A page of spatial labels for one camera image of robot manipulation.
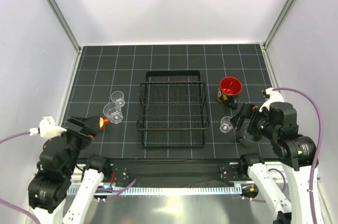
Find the small orange cup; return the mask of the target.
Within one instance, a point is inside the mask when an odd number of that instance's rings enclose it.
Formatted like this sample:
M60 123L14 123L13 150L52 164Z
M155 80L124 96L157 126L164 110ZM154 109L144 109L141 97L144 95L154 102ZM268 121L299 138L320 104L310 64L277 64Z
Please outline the small orange cup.
M102 118L99 119L99 129L104 130L105 126L110 123L110 120L108 118Z

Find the grey green mug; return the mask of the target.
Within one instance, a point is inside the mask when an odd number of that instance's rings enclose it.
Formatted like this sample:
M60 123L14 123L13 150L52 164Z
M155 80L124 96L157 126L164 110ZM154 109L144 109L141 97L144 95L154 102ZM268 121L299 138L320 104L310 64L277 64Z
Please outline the grey green mug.
M255 147L261 141L262 136L252 136L247 132L249 124L246 124L239 132L236 142L245 147Z

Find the black red skull mug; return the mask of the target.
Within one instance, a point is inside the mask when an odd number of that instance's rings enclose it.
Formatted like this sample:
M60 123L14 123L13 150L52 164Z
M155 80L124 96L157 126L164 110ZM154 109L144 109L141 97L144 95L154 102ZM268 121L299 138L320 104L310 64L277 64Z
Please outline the black red skull mug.
M220 81L217 101L230 109L235 110L238 107L238 96L242 91L241 82L235 77L225 77Z

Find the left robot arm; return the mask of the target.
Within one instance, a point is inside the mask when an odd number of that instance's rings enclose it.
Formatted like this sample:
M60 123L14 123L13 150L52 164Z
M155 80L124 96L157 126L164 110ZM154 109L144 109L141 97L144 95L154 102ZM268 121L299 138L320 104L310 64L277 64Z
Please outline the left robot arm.
M83 223L99 184L111 178L109 158L90 156L83 169L80 189L69 210L63 213L80 152L104 130L109 120L101 116L71 116L68 122L75 128L63 128L47 116L40 121L38 129L30 130L31 135L39 134L46 139L37 173L28 186L29 205L37 223Z

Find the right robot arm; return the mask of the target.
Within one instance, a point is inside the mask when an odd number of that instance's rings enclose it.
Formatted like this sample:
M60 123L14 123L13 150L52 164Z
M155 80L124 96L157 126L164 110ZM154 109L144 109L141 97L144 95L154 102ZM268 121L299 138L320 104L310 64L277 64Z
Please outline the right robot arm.
M235 129L240 129L245 119L250 120L247 128L250 136L263 136L271 142L288 183L287 198L259 154L241 156L238 174L244 180L254 181L272 212L273 223L323 223L315 181L318 147L311 138L299 134L293 105L273 102L260 108L243 104L230 121Z

